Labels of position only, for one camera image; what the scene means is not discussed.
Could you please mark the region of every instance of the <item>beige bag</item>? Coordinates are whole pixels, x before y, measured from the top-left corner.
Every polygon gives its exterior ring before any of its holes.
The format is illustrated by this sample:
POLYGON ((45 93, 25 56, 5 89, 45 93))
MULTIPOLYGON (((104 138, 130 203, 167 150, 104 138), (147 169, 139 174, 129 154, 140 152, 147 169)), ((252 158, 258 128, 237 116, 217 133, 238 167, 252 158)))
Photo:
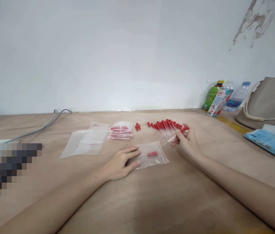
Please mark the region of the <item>beige bag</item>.
POLYGON ((244 107, 236 116, 236 121, 253 129, 264 124, 275 126, 275 78, 265 77, 250 90, 244 101, 244 107))

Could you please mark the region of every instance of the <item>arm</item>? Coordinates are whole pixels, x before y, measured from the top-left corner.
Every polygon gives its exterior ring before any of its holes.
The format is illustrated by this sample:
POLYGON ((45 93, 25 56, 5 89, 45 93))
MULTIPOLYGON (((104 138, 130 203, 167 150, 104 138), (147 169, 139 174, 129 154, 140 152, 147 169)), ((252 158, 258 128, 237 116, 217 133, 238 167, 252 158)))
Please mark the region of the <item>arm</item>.
POLYGON ((178 132, 173 144, 179 144, 189 160, 275 228, 275 188, 205 157, 198 147, 193 128, 189 127, 188 133, 178 132))
POLYGON ((0 227, 0 233, 56 233, 75 210, 102 184, 108 180, 125 177, 140 165, 139 161, 125 166, 129 158, 140 153, 133 146, 116 155, 102 167, 68 181, 42 199, 32 204, 0 227))

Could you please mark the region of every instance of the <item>wall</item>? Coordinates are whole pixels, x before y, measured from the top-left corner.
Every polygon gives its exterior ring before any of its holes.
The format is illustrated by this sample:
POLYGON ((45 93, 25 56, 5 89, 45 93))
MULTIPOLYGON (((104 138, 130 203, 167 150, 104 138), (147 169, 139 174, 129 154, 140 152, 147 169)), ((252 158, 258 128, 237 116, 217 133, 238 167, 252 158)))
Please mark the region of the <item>wall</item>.
POLYGON ((252 2, 1 0, 0 115, 198 108, 218 79, 275 76, 275 15, 233 45, 252 2))

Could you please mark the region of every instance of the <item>bottle label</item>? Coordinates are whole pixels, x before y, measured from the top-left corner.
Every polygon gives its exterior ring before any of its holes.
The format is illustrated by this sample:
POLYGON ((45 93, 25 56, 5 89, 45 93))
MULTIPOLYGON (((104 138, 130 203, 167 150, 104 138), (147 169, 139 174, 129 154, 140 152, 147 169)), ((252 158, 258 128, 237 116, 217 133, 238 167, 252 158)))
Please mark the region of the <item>bottle label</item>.
POLYGON ((225 97, 225 90, 219 90, 218 93, 216 94, 214 101, 212 102, 210 109, 207 113, 207 115, 209 116, 213 116, 217 107, 219 106, 219 104, 221 103, 222 99, 225 97))
POLYGON ((228 100, 226 106, 231 108, 238 108, 241 105, 242 101, 228 100))

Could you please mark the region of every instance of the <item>yellow tape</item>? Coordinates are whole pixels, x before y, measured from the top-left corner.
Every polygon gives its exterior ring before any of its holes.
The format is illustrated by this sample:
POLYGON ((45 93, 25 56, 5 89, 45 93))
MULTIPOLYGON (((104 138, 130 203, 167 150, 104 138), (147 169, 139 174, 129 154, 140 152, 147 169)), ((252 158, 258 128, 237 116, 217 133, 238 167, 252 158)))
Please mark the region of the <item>yellow tape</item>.
POLYGON ((234 123, 226 118, 224 118, 223 116, 217 116, 215 117, 216 119, 220 120, 222 123, 226 124, 227 126, 229 126, 230 128, 236 130, 237 132, 241 133, 242 135, 246 134, 247 132, 250 132, 250 130, 242 127, 241 125, 234 123))

